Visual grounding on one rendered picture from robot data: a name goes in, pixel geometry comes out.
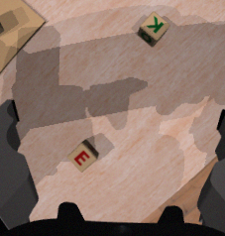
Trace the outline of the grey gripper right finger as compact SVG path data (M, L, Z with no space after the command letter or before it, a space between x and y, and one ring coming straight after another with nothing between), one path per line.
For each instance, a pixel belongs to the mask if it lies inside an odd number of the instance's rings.
M216 130L221 135L215 150L218 162L214 164L198 197L198 222L225 233L225 109L222 109Z

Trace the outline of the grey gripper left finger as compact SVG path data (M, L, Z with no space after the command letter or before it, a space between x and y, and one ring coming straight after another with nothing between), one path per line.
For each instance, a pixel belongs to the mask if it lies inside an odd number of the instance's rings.
M6 100L0 106L0 234L30 222L39 201L26 158L18 153L19 121L15 101Z

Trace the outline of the tan square mat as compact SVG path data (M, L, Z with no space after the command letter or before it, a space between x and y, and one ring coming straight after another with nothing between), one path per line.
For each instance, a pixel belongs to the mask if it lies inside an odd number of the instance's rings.
M0 73L45 21L22 0L0 0Z

